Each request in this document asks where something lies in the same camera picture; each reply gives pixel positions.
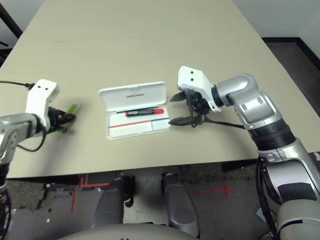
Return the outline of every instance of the box lid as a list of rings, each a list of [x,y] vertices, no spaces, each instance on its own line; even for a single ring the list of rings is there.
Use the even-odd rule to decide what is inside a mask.
[[[104,88],[99,91],[107,112],[122,112],[162,105],[167,99],[164,81]]]

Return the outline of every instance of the white box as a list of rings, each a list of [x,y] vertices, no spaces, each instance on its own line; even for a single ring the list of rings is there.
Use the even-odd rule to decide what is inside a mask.
[[[170,130],[170,116],[164,105],[167,86],[164,81],[104,88],[99,95],[106,110],[106,136],[122,139]],[[164,113],[126,116],[127,111],[161,108]]]

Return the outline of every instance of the black wire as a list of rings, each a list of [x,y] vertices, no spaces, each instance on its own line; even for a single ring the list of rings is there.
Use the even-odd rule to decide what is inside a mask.
[[[16,81],[0,81],[0,84],[14,84],[19,86],[24,86],[28,88],[29,90],[32,89],[32,87],[35,85],[34,83],[21,83]]]
[[[46,128],[44,126],[42,126],[41,131],[42,131],[42,140],[40,142],[40,145],[37,148],[29,149],[29,148],[26,148],[26,147],[21,146],[21,145],[17,145],[17,147],[19,147],[19,148],[21,148],[21,149],[23,149],[25,151],[31,152],[31,153],[34,153],[34,152],[38,151],[43,146],[43,144],[45,143],[46,136],[47,136],[47,131],[46,131]]]
[[[15,85],[20,85],[20,86],[24,86],[24,83],[21,82],[16,82],[16,81],[0,81],[0,84],[15,84]]]
[[[277,236],[277,228],[276,224],[274,222],[274,219],[271,215],[271,210],[267,201],[267,198],[265,196],[265,191],[263,187],[263,176],[262,176],[262,170],[263,170],[263,162],[260,158],[257,159],[256,162],[256,169],[255,169],[255,186],[256,191],[258,194],[259,203],[261,206],[262,213],[264,215],[265,221],[268,224],[268,227],[273,234],[274,237]]]
[[[8,190],[4,190],[1,199],[5,196],[5,200],[2,201],[1,204],[1,226],[0,226],[0,239],[6,239],[8,234],[9,226],[11,223],[11,200],[8,193]]]
[[[211,124],[219,124],[219,125],[224,125],[224,126],[229,126],[229,127],[234,127],[234,128],[238,128],[238,129],[245,129],[244,126],[239,125],[239,124],[233,124],[230,122],[224,122],[224,121],[214,121],[209,119],[206,115],[204,115],[204,123],[211,123]]]

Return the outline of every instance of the red screwdriver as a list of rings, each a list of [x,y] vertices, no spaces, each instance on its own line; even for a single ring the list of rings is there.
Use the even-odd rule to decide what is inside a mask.
[[[154,108],[154,109],[126,111],[125,115],[127,117],[134,117],[134,116],[143,116],[143,115],[163,114],[164,112],[165,110],[163,110],[162,108]]]

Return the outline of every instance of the green object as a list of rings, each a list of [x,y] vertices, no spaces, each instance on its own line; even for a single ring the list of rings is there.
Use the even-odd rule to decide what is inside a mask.
[[[76,113],[80,109],[80,106],[81,105],[79,103],[74,102],[65,113],[66,114],[74,114],[74,115],[76,115]],[[57,131],[55,131],[55,133],[58,134],[58,135],[65,134],[68,131],[68,129],[70,128],[71,124],[72,124],[72,122],[68,122],[68,123],[62,124],[61,127],[63,127],[66,130],[65,131],[57,130]]]

